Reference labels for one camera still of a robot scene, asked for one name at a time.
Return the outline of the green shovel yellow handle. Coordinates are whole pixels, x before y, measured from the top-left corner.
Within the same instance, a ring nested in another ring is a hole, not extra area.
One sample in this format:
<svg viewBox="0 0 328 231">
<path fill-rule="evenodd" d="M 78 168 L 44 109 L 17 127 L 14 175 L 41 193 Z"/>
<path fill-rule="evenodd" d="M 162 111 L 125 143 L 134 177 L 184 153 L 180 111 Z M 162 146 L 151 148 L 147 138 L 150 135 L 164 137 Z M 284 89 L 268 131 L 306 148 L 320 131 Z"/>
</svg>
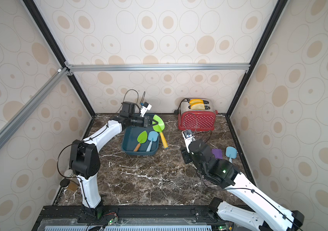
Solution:
<svg viewBox="0 0 328 231">
<path fill-rule="evenodd" d="M 152 121 L 153 123 L 157 123 L 157 125 L 154 126 L 153 129 L 160 134 L 164 149 L 168 149 L 168 144 L 167 144 L 166 138 L 163 134 L 163 131 L 165 129 L 165 124 L 164 124 L 163 120 L 158 115 L 154 115 L 154 116 L 157 116 L 158 120 L 157 121 L 155 121 L 155 120 Z"/>
</svg>

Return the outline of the light blue toy shovel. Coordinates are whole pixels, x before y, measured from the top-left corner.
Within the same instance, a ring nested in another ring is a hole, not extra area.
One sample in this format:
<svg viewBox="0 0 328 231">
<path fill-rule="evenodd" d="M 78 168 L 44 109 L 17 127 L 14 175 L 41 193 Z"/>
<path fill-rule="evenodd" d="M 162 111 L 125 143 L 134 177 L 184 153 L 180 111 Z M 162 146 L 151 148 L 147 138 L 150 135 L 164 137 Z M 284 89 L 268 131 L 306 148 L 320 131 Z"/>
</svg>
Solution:
<svg viewBox="0 0 328 231">
<path fill-rule="evenodd" d="M 149 143 L 149 145 L 148 145 L 148 147 L 146 149 L 147 152 L 150 152 L 151 151 L 152 144 L 154 142 L 156 142 L 157 139 L 158 139 L 158 133 L 156 131 L 149 132 L 149 134 L 148 134 L 148 140 L 150 141 L 150 143 Z"/>
</svg>

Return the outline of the green shovel orange handle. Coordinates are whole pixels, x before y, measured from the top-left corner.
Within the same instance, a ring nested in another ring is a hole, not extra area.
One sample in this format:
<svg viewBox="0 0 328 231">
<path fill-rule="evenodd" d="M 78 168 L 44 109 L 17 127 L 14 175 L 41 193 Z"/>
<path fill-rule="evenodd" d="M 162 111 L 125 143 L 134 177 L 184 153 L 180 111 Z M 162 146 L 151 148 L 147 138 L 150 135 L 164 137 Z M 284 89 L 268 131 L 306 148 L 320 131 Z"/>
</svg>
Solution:
<svg viewBox="0 0 328 231">
<path fill-rule="evenodd" d="M 137 137 L 138 144 L 133 151 L 137 152 L 141 147 L 141 145 L 147 141 L 147 138 L 148 138 L 147 132 L 146 131 L 141 132 Z"/>
</svg>

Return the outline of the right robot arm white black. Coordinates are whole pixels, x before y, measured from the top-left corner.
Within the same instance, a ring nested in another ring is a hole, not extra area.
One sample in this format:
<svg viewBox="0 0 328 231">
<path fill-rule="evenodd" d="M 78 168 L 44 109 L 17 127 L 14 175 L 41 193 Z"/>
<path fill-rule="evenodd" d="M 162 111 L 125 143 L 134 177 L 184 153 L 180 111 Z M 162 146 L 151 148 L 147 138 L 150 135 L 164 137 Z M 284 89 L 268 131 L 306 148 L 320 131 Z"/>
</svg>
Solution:
<svg viewBox="0 0 328 231">
<path fill-rule="evenodd" d="M 251 211 L 235 207 L 214 198 L 210 210 L 225 221 L 234 222 L 251 231 L 298 231 L 304 215 L 298 210 L 284 208 L 259 190 L 231 162 L 217 159 L 202 140 L 186 140 L 181 154 L 186 164 L 193 163 L 202 182 L 209 181 L 245 202 Z"/>
</svg>

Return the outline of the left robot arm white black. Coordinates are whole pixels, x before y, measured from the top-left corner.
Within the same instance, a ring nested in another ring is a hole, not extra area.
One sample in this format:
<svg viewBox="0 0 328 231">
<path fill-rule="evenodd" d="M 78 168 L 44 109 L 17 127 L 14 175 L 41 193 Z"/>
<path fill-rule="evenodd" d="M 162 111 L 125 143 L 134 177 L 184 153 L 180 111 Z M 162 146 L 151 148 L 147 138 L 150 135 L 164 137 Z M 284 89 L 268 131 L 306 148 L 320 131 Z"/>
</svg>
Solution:
<svg viewBox="0 0 328 231">
<path fill-rule="evenodd" d="M 82 192 L 84 210 L 94 216 L 102 211 L 101 196 L 98 190 L 97 173 L 100 169 L 99 151 L 112 138 L 129 126 L 151 128 L 155 120 L 146 115 L 151 105 L 144 102 L 141 106 L 132 102 L 123 102 L 122 110 L 93 135 L 75 140 L 71 145 L 69 167 L 76 175 Z"/>
</svg>

